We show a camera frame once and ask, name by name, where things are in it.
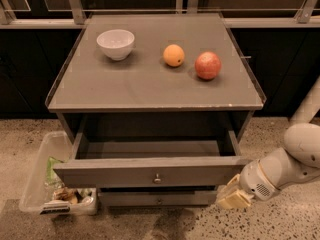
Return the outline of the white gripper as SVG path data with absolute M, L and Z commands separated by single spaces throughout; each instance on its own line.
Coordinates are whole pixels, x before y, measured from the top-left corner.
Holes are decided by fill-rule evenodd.
M 256 200 L 267 201 L 279 194 L 279 190 L 264 174 L 259 160 L 247 164 L 240 175 L 236 174 L 227 183 L 223 192 L 217 195 L 216 203 L 224 209 L 247 208 L 253 196 Z

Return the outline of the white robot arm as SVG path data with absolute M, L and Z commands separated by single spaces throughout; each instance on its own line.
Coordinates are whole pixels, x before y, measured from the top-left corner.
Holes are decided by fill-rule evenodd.
M 290 120 L 283 146 L 248 163 L 218 191 L 224 209 L 246 208 L 253 200 L 267 201 L 295 184 L 320 178 L 320 127 L 310 121 L 320 109 L 320 77 Z

